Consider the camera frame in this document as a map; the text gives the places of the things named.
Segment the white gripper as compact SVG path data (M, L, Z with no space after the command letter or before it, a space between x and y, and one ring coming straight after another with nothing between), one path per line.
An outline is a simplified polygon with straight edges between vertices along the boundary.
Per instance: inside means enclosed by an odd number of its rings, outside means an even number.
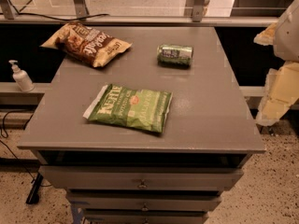
M264 84L264 96L258 107L256 123L272 126L299 99L299 0L291 5L276 22L257 34L253 42L273 45L274 53L285 62L278 70L270 69Z

